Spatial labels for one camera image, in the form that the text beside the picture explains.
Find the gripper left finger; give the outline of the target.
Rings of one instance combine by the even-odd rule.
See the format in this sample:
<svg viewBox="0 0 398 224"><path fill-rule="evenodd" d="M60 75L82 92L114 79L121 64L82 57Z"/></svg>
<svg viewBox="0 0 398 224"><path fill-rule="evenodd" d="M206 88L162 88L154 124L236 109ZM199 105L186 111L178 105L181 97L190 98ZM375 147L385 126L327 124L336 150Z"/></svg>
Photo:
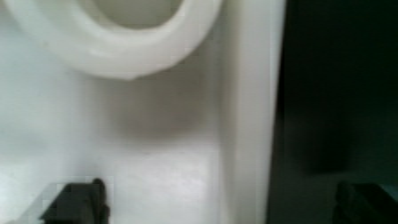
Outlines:
<svg viewBox="0 0 398 224"><path fill-rule="evenodd" d="M50 203L39 220L44 224L108 224L105 182L69 183Z"/></svg>

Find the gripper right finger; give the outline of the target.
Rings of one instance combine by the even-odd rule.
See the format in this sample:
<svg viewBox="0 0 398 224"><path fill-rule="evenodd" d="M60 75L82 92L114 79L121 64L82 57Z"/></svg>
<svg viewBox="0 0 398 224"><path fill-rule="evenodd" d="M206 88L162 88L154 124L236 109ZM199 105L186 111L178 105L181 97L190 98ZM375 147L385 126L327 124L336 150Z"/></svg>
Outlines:
<svg viewBox="0 0 398 224"><path fill-rule="evenodd" d="M398 185L337 184L334 224L398 224Z"/></svg>

